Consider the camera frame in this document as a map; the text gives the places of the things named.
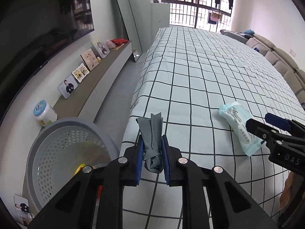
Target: gray floor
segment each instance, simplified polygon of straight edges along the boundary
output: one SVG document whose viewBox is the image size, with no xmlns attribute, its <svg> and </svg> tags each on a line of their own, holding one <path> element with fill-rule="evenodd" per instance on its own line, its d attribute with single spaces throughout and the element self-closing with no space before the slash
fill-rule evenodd
<svg viewBox="0 0 305 229">
<path fill-rule="evenodd" d="M 111 86 L 94 120 L 94 123 L 111 137 L 119 149 L 130 116 L 132 96 L 140 78 L 144 60 L 144 53 L 137 62 L 129 58 Z"/>
</svg>

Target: wet wipes package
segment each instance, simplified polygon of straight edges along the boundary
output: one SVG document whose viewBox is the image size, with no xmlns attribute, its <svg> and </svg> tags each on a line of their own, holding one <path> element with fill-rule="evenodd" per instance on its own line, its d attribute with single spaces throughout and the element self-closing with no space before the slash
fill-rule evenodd
<svg viewBox="0 0 305 229">
<path fill-rule="evenodd" d="M 250 157 L 260 149 L 262 140 L 246 129 L 246 122 L 248 119 L 253 119 L 253 115 L 241 104 L 233 102 L 222 105 L 219 108 L 219 114 L 230 124 L 247 156 Z"/>
</svg>

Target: laundry basket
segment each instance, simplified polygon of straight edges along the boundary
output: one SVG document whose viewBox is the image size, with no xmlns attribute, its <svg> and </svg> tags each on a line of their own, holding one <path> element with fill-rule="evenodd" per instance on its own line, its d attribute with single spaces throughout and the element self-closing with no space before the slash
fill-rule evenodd
<svg viewBox="0 0 305 229">
<path fill-rule="evenodd" d="M 80 164 L 102 167 L 119 151 L 106 133 L 81 118 L 50 124 L 34 141 L 26 164 L 30 198 L 39 212 L 73 177 Z"/>
</svg>

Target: yellow object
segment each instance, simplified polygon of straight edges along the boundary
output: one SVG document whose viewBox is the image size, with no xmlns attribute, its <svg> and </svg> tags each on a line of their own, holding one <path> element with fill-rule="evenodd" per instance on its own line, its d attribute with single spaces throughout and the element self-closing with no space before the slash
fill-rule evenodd
<svg viewBox="0 0 305 229">
<path fill-rule="evenodd" d="M 85 164 L 81 164 L 75 171 L 74 175 L 77 174 L 77 172 L 79 172 L 82 168 L 84 168 L 86 165 Z"/>
</svg>

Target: plastic jar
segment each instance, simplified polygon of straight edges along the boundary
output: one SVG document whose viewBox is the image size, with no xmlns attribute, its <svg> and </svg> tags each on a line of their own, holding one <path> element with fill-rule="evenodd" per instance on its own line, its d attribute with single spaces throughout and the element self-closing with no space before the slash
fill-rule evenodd
<svg viewBox="0 0 305 229">
<path fill-rule="evenodd" d="M 40 101 L 34 108 L 33 111 L 36 120 L 43 126 L 51 124 L 54 121 L 57 121 L 57 113 L 53 108 L 46 103 L 45 100 Z"/>
</svg>

